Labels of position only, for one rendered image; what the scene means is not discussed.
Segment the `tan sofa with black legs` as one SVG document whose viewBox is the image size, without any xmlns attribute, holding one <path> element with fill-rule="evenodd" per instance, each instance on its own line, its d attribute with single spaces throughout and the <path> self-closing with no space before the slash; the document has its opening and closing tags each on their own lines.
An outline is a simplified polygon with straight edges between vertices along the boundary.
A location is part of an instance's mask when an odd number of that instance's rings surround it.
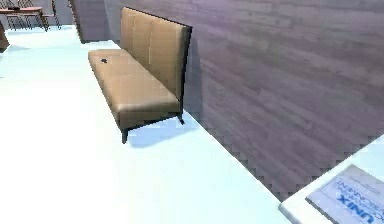
<svg viewBox="0 0 384 224">
<path fill-rule="evenodd" d="M 88 52 L 123 141 L 131 130 L 183 118 L 191 34 L 190 25 L 125 7 L 120 47 Z"/>
</svg>

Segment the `white table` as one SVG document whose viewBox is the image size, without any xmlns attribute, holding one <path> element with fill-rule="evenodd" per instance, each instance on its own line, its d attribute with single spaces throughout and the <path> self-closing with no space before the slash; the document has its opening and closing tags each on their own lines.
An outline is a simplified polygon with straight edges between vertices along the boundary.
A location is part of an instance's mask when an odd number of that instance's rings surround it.
<svg viewBox="0 0 384 224">
<path fill-rule="evenodd" d="M 362 147 L 337 166 L 284 200 L 279 205 L 279 211 L 292 224 L 332 224 L 306 201 L 306 197 L 350 165 L 355 165 L 384 182 L 384 135 Z"/>
</svg>

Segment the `grey and blue book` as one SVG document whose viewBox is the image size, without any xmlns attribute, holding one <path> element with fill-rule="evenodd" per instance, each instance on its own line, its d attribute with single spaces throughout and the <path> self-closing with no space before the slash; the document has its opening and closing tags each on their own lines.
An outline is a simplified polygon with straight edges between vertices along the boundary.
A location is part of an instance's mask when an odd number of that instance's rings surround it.
<svg viewBox="0 0 384 224">
<path fill-rule="evenodd" d="M 350 165 L 306 201 L 332 224 L 384 224 L 384 182 Z"/>
</svg>

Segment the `red-brown table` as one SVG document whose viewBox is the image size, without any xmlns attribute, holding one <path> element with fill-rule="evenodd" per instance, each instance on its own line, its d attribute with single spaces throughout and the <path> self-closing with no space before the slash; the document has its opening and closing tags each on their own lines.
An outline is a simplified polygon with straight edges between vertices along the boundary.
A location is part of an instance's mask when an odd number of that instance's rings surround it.
<svg viewBox="0 0 384 224">
<path fill-rule="evenodd" d="M 43 16 L 43 11 L 41 7 L 12 7 L 12 8 L 0 8 L 0 15 L 4 15 L 6 17 L 7 23 L 11 29 L 16 30 L 16 25 L 12 20 L 15 17 L 22 28 L 31 27 L 28 20 L 22 20 L 21 16 L 33 16 L 36 18 L 39 26 L 43 28 L 45 31 L 48 30 L 49 25 Z"/>
</svg>

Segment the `brown furniture corner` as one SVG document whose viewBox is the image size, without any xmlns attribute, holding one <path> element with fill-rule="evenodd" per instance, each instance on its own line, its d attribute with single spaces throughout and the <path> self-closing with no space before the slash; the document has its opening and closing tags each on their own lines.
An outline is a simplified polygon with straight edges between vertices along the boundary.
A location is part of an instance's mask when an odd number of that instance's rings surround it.
<svg viewBox="0 0 384 224">
<path fill-rule="evenodd" d="M 0 53 L 4 52 L 9 46 L 9 41 L 5 35 L 5 29 L 0 22 Z"/>
</svg>

